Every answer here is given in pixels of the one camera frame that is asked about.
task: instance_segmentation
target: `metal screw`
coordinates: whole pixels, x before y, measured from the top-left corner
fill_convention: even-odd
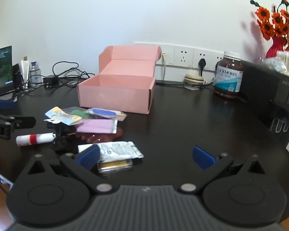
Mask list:
[[[96,189],[100,192],[108,192],[113,189],[113,187],[108,183],[101,183],[96,186]]]
[[[185,191],[185,192],[193,192],[196,190],[196,185],[192,184],[192,183],[184,183],[181,185],[181,190]]]

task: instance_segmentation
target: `red translucent object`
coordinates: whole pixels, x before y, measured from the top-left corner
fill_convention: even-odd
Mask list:
[[[116,134],[75,133],[77,138],[81,138],[83,141],[86,140],[87,143],[111,142],[122,135],[123,130],[121,128],[117,128]]]
[[[267,51],[267,55],[265,56],[265,58],[276,57],[278,51],[284,51],[284,46],[285,46],[284,38],[272,36],[272,40],[273,40],[273,45]]]

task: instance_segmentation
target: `ribbed gray panel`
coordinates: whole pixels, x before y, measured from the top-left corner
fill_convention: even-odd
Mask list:
[[[206,212],[199,199],[173,186],[121,186],[98,196],[77,220],[56,228],[35,229],[15,224],[10,231],[250,231],[222,223]],[[282,231],[278,224],[255,231]]]

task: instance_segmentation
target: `box lid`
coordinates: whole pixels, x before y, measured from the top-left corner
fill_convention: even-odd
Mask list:
[[[109,46],[99,55],[99,73],[153,77],[160,57],[157,46]]]

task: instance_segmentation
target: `pink packet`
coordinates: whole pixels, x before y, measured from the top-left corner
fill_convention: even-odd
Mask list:
[[[77,132],[115,134],[118,120],[112,119],[82,119],[82,123],[75,125]]]

